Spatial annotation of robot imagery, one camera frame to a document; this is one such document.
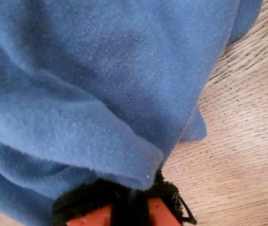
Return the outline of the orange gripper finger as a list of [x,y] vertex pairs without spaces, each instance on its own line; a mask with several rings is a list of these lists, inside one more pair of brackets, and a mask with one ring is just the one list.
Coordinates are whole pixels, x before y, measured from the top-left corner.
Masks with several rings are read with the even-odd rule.
[[179,189],[166,181],[162,171],[156,172],[154,184],[145,191],[138,191],[136,204],[142,204],[139,215],[146,226],[183,226],[185,223],[196,225],[197,220],[181,197]]
[[105,179],[82,184],[59,198],[52,207],[53,226],[65,226],[75,218],[119,201],[128,201],[131,189]]

